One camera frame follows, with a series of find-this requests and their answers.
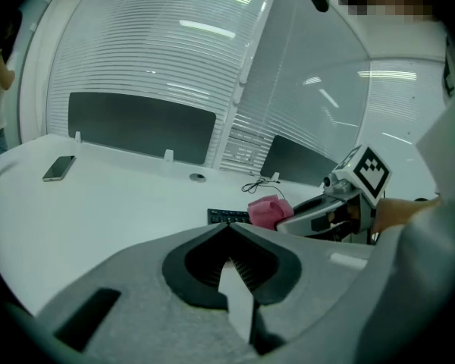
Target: black keyboard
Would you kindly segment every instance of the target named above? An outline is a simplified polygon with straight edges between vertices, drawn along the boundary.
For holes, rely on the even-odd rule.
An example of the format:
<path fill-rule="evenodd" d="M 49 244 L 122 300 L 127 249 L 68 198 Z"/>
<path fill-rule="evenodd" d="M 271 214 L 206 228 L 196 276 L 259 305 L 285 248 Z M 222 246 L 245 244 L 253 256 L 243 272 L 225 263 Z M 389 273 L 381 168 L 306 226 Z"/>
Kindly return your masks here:
<path fill-rule="evenodd" d="M 220 222 L 226 222 L 228 224 L 231 222 L 246 222 L 247 224 L 251 224 L 248 212 L 207 209 L 207 223 L 218 224 Z"/>

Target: smartphone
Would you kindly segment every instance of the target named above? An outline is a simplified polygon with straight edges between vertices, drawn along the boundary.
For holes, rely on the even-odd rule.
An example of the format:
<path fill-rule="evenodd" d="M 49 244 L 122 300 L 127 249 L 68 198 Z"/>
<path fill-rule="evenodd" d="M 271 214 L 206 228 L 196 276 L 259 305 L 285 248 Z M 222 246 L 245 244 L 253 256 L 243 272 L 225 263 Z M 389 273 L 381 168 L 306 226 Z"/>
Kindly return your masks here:
<path fill-rule="evenodd" d="M 44 174 L 42 180 L 44 182 L 52 182 L 54 180 L 64 179 L 67 170 L 69 170 L 69 167 L 73 164 L 75 159 L 75 156 L 59 156 Z"/>

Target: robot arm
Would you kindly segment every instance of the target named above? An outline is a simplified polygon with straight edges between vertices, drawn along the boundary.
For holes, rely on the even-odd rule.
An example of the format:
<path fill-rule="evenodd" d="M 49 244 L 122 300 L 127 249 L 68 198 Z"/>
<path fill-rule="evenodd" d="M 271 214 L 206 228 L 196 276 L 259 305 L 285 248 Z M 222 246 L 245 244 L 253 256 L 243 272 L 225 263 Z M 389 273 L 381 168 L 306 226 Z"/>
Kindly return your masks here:
<path fill-rule="evenodd" d="M 330 240 L 354 233 L 364 234 L 365 239 L 390 178 L 388 166 L 373 149 L 357 146 L 324 178 L 323 194 L 296 206 L 295 216 L 280 221 L 277 231 Z M 348 206 L 358 208 L 358 221 L 350 220 Z M 332 222 L 329 213 L 334 213 Z"/>

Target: dark gray panel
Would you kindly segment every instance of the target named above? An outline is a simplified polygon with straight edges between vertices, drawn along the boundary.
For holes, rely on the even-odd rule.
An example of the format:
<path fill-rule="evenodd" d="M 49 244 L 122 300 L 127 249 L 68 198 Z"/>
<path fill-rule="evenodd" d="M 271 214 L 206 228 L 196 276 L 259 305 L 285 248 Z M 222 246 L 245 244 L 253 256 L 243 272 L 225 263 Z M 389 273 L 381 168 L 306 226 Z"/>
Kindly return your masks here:
<path fill-rule="evenodd" d="M 117 93 L 71 93 L 69 136 L 84 141 L 202 165 L 215 113 L 188 105 Z"/>
<path fill-rule="evenodd" d="M 280 179 L 318 186 L 334 170 L 337 163 L 301 144 L 275 136 L 260 174 L 271 177 L 280 173 Z"/>

